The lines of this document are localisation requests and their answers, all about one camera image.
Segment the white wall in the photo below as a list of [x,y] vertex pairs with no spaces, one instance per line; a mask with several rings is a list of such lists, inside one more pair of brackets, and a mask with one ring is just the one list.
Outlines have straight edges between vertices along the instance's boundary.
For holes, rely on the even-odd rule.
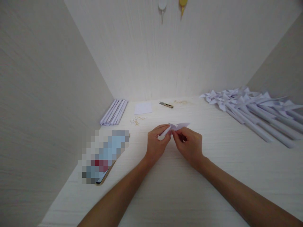
[[115,98],[246,85],[301,12],[298,0],[65,0]]
[[33,227],[113,96],[63,1],[0,4],[0,226]]
[[268,91],[274,98],[288,96],[303,104],[303,13],[247,85],[254,91]]

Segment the white table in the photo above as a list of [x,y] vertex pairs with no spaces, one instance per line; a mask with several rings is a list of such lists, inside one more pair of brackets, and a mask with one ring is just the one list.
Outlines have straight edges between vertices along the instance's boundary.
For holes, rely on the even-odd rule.
[[[191,122],[203,135],[203,153],[216,165],[256,192],[303,220],[303,141],[288,149],[266,143],[204,99],[188,97],[152,101],[152,113],[135,117],[130,102],[119,125],[103,130],[129,130],[130,145],[101,186],[79,184],[77,168],[39,226],[76,226],[93,205],[122,179],[146,152],[147,133],[159,124]],[[158,104],[163,101],[173,109]],[[180,155],[173,138],[164,155],[144,179],[120,226],[248,226],[233,207]]]

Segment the folded paper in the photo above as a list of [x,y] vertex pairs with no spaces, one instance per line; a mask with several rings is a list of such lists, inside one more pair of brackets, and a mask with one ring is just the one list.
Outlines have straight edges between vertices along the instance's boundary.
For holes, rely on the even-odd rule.
[[200,97],[209,104],[218,105],[222,111],[245,124],[266,142],[273,142],[275,137],[288,148],[294,148],[292,140],[303,139],[303,116],[293,111],[303,105],[292,103],[286,96],[271,98],[268,92],[262,94],[245,87],[221,92],[212,90]]
[[189,126],[190,123],[179,123],[176,125],[173,125],[171,123],[168,123],[168,124],[169,124],[169,127],[164,132],[162,132],[159,136],[165,136],[170,130],[177,131],[183,127],[187,127],[187,126]]

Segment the paper stick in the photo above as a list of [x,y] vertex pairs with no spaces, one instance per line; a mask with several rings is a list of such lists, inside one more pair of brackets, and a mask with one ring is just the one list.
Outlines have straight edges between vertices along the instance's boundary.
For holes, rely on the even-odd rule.
[[270,133],[272,136],[274,136],[277,140],[279,140],[281,143],[283,143],[288,148],[294,148],[295,144],[290,139],[288,139],[286,136],[278,132],[276,129],[272,128],[265,122],[261,121],[257,117],[253,116],[252,114],[246,114],[245,115],[249,120],[259,125],[261,128],[263,128],[265,131]]
[[119,113],[120,113],[120,111],[121,111],[121,109],[123,107],[124,102],[125,102],[125,100],[122,100],[122,102],[120,103],[120,105],[119,105],[119,107],[117,109],[117,113],[114,115],[112,121],[110,122],[111,124],[114,124],[114,122],[116,121],[116,119],[117,119],[117,117],[118,117],[118,115],[119,115]]
[[237,115],[239,118],[241,118],[241,120],[244,121],[244,123],[247,125],[247,127],[249,127],[251,130],[253,130],[256,134],[258,134],[262,139],[264,139],[266,142],[272,142],[273,139],[272,137],[265,132],[263,129],[261,129],[260,127],[258,127],[257,125],[254,125],[249,119],[247,119],[246,117],[244,117],[237,109],[233,108],[229,103],[226,104],[226,106],[235,114]]
[[103,124],[103,122],[104,122],[104,120],[105,120],[107,114],[108,114],[109,111],[112,109],[112,107],[114,106],[114,104],[115,104],[115,100],[114,100],[113,103],[111,104],[110,108],[107,110],[106,114],[105,114],[105,115],[103,116],[103,118],[101,119],[101,121],[100,121],[100,124],[101,124],[101,125]]
[[269,112],[269,113],[271,113],[272,115],[281,116],[279,114],[279,112],[277,112],[276,110],[274,110],[274,109],[272,109],[272,108],[270,108],[268,106],[258,105],[258,107],[261,108],[261,109],[263,109],[263,110],[265,110],[265,111],[267,111],[267,112]]
[[234,115],[230,110],[226,109],[226,112],[232,116],[234,119],[236,119],[240,124],[244,124],[244,121],[242,121],[240,118],[238,118],[236,115]]
[[111,113],[113,112],[115,106],[117,105],[118,103],[118,99],[115,99],[115,104],[113,106],[113,108],[110,110],[110,112],[108,113],[108,115],[106,116],[105,120],[104,120],[104,123],[108,122],[108,118],[110,117]]
[[260,108],[272,113],[272,114],[275,114],[276,115],[276,119],[279,120],[280,122],[286,124],[286,125],[289,125],[293,128],[296,128],[298,129],[299,131],[303,132],[303,125],[300,124],[299,122],[297,121],[294,121],[292,119],[289,119],[289,118],[286,118],[284,116],[281,116],[277,111],[273,110],[272,108],[270,107],[267,107],[267,106],[260,106]]
[[288,110],[287,114],[289,116],[292,116],[293,118],[295,118],[296,120],[303,122],[303,116],[298,114],[297,112],[293,111],[293,110]]
[[116,119],[116,122],[115,122],[116,125],[119,124],[118,122],[120,122],[120,120],[121,120],[122,114],[123,114],[123,112],[125,110],[125,107],[126,107],[127,103],[128,103],[128,101],[125,100],[125,102],[123,103],[123,106],[122,106],[122,108],[120,110],[120,113],[118,114],[118,117]]
[[120,105],[121,101],[122,101],[121,99],[118,100],[117,105],[114,107],[113,112],[111,113],[111,115],[109,116],[109,118],[108,118],[108,120],[107,120],[108,122],[111,122],[111,120],[112,120],[114,114],[116,113],[117,108],[118,108],[118,106]]
[[119,116],[119,118],[118,118],[117,124],[120,123],[120,120],[121,120],[121,118],[122,118],[122,115],[123,115],[123,113],[124,113],[124,111],[125,111],[125,109],[126,109],[127,103],[128,103],[128,101],[126,101],[126,102],[124,103],[124,107],[123,107],[123,109],[122,109],[122,111],[121,111],[121,113],[120,113],[120,116]]
[[289,136],[290,138],[292,138],[293,140],[301,140],[303,139],[303,136],[298,133],[297,131],[287,127],[286,125],[282,124],[281,122],[274,120],[270,117],[268,117],[266,114],[264,114],[263,112],[261,112],[259,110],[259,107],[257,107],[257,105],[248,105],[248,107],[258,116],[260,116],[261,118],[263,118],[264,120],[268,121],[269,123],[271,123],[275,128],[279,129],[281,132],[283,132],[284,134],[286,134],[287,136]]
[[260,110],[262,113],[264,113],[265,115],[267,115],[268,117],[270,117],[270,118],[275,118],[275,117],[276,117],[274,114],[271,114],[271,113],[267,112],[266,110],[261,109],[260,107],[259,107],[259,110]]

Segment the paper scraps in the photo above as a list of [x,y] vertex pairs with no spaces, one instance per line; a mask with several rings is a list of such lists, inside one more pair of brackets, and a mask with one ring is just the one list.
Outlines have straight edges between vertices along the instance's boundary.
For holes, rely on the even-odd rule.
[[138,122],[138,120],[140,119],[140,120],[144,120],[145,118],[147,118],[147,117],[135,117],[134,119],[131,119],[130,120],[130,124],[132,124],[132,123],[134,123],[135,125],[139,125],[140,124],[140,122]]
[[186,100],[175,100],[174,103],[186,105],[188,102]]

